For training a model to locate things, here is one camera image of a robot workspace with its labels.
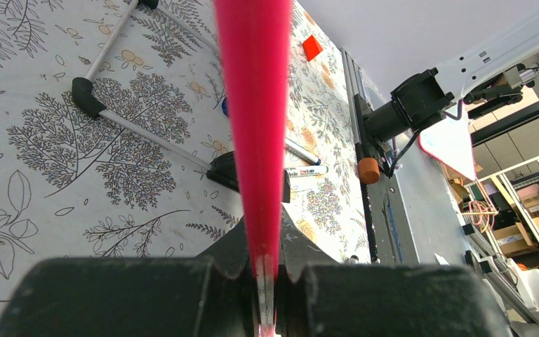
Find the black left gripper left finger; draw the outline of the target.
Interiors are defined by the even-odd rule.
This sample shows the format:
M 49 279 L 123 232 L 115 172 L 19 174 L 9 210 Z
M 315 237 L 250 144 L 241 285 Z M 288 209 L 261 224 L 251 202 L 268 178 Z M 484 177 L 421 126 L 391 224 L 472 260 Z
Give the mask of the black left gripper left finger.
M 254 336 L 245 226 L 193 258 L 52 258 L 22 279 L 0 336 Z

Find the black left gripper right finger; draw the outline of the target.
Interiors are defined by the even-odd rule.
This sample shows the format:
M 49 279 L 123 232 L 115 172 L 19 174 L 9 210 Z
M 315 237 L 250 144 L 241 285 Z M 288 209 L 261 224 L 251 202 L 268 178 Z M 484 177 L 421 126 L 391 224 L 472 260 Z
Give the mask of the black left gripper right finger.
M 491 291 L 457 265 L 344 264 L 281 214 L 282 336 L 510 336 Z

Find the pink framed whiteboard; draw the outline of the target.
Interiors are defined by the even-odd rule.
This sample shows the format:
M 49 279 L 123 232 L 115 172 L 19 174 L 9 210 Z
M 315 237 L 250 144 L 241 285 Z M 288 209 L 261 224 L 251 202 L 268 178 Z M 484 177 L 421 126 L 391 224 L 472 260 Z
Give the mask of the pink framed whiteboard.
M 275 332 L 279 268 L 290 1 L 216 1 L 237 180 L 256 282 L 259 332 Z

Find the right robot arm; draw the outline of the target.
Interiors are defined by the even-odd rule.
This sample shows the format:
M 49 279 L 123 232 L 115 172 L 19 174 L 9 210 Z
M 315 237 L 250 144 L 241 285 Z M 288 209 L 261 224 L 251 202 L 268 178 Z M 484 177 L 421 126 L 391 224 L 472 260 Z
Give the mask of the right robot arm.
M 362 142 L 384 143 L 411 129 L 424 131 L 445 118 L 445 110 L 503 74 L 510 88 L 535 84 L 539 90 L 539 10 L 484 39 L 459 56 L 414 74 L 371 111 L 354 97 Z

